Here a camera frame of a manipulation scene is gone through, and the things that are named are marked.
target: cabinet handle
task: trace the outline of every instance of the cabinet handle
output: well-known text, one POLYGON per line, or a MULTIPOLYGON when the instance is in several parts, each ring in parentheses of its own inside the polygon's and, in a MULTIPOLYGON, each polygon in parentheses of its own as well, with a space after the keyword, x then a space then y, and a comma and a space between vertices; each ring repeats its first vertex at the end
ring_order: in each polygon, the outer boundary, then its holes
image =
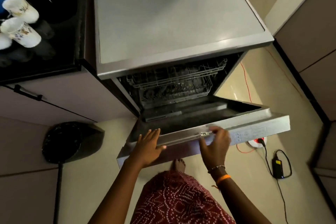
POLYGON ((42 95, 37 95, 37 94, 33 95, 32 92, 29 92, 29 91, 25 90, 19 84, 15 84, 15 86, 14 86, 14 92, 16 92, 16 93, 18 93, 20 95, 23 95, 25 97, 37 100, 37 101, 41 101, 42 97, 43 97, 42 95))

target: orange wristband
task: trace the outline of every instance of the orange wristband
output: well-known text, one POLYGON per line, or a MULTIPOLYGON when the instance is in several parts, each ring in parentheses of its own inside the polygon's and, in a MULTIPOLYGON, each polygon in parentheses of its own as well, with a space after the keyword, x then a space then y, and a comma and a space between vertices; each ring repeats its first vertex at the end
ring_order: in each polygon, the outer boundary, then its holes
POLYGON ((216 182, 216 185, 218 186, 218 184, 222 181, 222 180, 225 180, 225 179, 228 179, 228 178, 231 178, 230 175, 223 175, 221 177, 218 178, 217 182, 216 182))

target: black handle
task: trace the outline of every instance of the black handle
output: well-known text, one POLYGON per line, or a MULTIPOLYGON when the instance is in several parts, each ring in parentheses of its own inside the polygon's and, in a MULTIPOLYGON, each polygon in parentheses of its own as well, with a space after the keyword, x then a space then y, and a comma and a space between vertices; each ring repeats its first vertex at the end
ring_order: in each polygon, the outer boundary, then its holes
POLYGON ((43 97, 42 95, 36 95, 36 96, 34 96, 34 95, 32 95, 32 94, 30 94, 28 92, 22 91, 21 88, 22 87, 19 84, 15 84, 15 86, 14 86, 14 92, 19 93, 20 95, 23 95, 25 97, 37 100, 37 101, 41 101, 42 100, 42 97, 43 97))

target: black trash can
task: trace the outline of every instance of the black trash can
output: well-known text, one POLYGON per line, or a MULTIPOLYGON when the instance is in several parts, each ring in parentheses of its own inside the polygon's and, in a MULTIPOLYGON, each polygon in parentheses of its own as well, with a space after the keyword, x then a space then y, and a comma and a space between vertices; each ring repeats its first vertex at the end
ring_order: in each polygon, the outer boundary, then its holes
POLYGON ((105 131, 92 124, 65 122, 48 131, 42 154, 50 163, 62 164, 85 158, 98 151, 105 131))

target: bare foot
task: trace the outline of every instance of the bare foot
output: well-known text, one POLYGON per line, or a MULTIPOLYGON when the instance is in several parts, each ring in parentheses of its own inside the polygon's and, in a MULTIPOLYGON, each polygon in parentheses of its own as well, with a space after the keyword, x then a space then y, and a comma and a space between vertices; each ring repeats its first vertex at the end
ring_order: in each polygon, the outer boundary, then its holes
POLYGON ((178 171, 184 173, 186 169, 186 164, 182 158, 175 159, 170 167, 170 170, 178 171))

